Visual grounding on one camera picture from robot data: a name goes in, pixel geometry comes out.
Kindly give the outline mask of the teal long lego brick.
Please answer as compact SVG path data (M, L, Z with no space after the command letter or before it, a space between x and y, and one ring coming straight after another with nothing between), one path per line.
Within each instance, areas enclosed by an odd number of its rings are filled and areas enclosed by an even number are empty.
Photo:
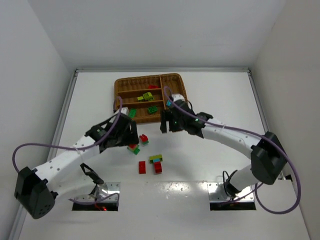
M172 105L172 103L168 100L168 101L166 102L166 106L167 106L167 107L172 107L173 105Z

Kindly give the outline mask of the red long lego brick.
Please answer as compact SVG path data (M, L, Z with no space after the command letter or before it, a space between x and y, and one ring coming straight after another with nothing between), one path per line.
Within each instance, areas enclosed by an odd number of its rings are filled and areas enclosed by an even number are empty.
M142 145L147 145L149 143L149 139L145 134L140 135L139 140Z

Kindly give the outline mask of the dark green long lego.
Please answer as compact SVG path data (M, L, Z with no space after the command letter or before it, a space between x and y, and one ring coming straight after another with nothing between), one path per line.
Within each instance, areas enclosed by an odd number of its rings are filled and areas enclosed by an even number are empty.
M133 119L133 118L136 117L136 115L137 115L137 109L136 109L136 108L131 108L131 109L129 110L128 116L129 116L131 119Z

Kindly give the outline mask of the dark green square lego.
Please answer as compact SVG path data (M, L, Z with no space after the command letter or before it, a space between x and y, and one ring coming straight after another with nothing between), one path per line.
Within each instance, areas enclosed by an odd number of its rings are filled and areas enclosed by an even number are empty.
M151 106L147 108L147 113L149 115L155 114L158 111L158 107L157 106Z

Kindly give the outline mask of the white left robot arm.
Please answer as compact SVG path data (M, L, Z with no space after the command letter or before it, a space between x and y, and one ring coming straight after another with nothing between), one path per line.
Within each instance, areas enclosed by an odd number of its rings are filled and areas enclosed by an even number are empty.
M80 167L95 185L103 184L99 175L85 162L106 149L138 144L136 122L123 107L107 120L94 125L73 146L62 147L55 158L30 169L28 166L17 173L14 197L35 220L51 211L56 198L63 194L60 181Z

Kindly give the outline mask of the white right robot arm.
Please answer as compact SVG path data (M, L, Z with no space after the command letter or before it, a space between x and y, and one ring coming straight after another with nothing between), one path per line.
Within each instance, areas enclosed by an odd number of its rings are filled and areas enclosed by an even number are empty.
M161 114L162 133L186 131L230 147L250 160L250 165L235 170L223 181L224 194L230 199L257 183L273 185L287 164L279 139L272 132L267 131L260 136L226 126L208 113L195 113L178 93L168 97L166 106L167 109Z

